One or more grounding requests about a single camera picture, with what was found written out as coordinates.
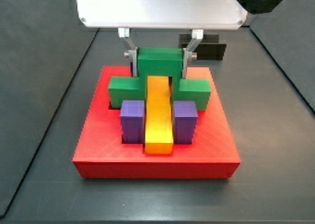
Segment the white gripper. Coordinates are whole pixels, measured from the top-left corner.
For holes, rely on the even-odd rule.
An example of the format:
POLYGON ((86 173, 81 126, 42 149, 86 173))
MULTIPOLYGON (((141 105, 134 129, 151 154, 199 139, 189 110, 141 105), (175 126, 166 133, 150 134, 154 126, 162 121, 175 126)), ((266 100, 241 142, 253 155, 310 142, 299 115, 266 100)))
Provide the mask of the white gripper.
POLYGON ((247 11, 237 0, 77 0, 78 13, 91 28, 119 28, 118 36, 138 77, 138 47, 131 29, 193 29, 183 49, 182 77, 198 58, 195 49, 203 40, 203 29, 238 29, 247 11))

